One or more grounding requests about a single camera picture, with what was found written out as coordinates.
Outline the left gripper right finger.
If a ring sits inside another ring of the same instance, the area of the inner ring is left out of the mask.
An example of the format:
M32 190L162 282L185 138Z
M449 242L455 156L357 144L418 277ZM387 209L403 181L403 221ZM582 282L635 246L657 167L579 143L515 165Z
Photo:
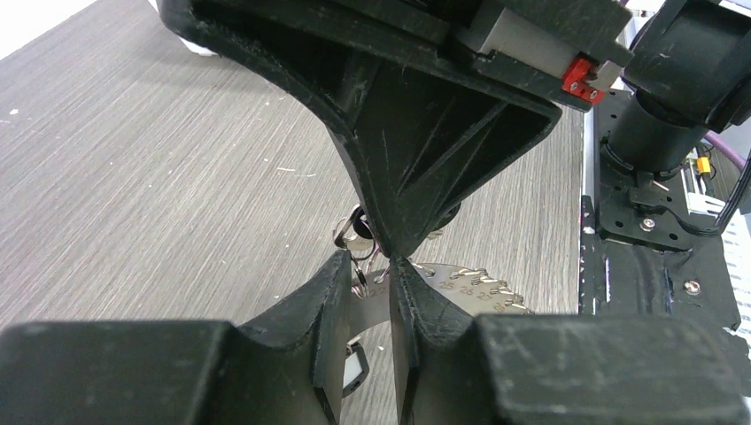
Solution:
M747 424L711 335L660 316L472 316L391 261L402 424Z

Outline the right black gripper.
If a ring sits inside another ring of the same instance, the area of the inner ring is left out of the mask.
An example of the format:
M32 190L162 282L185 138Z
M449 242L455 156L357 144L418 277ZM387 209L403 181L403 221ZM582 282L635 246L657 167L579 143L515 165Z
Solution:
M616 1L161 1L176 35L247 67L329 131L383 252L587 110L631 61Z

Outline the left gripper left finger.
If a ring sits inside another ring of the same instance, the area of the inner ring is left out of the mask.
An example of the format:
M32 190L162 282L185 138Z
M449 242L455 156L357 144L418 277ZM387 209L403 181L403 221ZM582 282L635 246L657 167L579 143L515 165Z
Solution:
M335 424L350 336L341 251L242 325L47 321L1 335L4 424Z

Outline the black key tag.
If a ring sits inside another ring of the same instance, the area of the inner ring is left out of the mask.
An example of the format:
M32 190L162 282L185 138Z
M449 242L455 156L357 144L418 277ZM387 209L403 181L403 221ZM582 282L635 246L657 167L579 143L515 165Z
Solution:
M367 354L356 336L347 343L343 378L343 398L352 395L367 379L370 368Z

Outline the numbered metal key ring disc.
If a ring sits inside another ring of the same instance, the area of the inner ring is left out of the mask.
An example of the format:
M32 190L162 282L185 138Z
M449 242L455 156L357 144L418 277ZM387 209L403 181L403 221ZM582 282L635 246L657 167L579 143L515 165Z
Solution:
M374 264L383 258L380 247L374 239L358 234L355 231L356 223L369 229L365 217L361 215L358 219L341 219L332 235L335 246L346 248L353 256L350 330L358 335L390 319L391 272L388 267L374 268ZM417 263L413 260L410 265L421 276L420 282L470 315L532 313L522 295L513 291L507 282L491 277L483 268Z

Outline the black-headed key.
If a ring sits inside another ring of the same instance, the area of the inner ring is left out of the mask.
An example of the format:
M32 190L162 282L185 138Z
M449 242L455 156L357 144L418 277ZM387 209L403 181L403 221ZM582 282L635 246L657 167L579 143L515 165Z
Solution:
M334 245L340 249L365 253L376 247L367 216L360 205L355 205L346 217L337 222L332 235Z

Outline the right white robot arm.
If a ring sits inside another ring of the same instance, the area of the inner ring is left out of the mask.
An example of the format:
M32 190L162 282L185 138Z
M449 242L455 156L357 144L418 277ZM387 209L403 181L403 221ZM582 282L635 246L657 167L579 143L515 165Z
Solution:
M616 1L160 1L329 131L383 253L407 257L568 106L635 89L623 128L703 135L750 114L750 19L667 1L630 47Z

